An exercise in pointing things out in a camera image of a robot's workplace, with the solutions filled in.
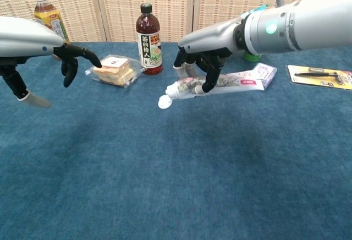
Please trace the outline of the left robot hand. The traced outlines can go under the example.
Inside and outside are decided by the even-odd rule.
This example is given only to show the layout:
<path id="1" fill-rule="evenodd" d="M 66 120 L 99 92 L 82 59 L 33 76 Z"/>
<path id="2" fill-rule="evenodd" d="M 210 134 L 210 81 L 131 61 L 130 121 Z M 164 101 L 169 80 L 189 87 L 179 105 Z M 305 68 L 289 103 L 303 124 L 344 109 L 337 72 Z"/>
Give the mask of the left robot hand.
<path id="1" fill-rule="evenodd" d="M 63 85 L 69 87 L 78 71 L 78 57 L 101 68 L 98 56 L 85 47 L 72 45 L 48 27 L 29 19 L 1 16 L 1 77 L 16 99 L 28 105 L 49 108 L 50 102 L 32 93 L 16 66 L 32 57 L 55 55 L 62 60 Z"/>

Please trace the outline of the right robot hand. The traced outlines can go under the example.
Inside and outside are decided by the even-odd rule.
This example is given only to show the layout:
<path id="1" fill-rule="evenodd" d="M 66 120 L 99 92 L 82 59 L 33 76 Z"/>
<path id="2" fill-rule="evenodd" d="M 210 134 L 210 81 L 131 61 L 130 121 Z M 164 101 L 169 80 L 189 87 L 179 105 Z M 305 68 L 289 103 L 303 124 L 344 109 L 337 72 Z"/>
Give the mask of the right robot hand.
<path id="1" fill-rule="evenodd" d="M 194 78 L 194 66 L 206 73 L 205 81 L 192 87 L 193 94 L 205 95 L 213 90 L 227 58 L 246 49 L 245 23 L 246 18 L 237 17 L 193 31 L 178 42 L 173 68 L 179 77 Z"/>

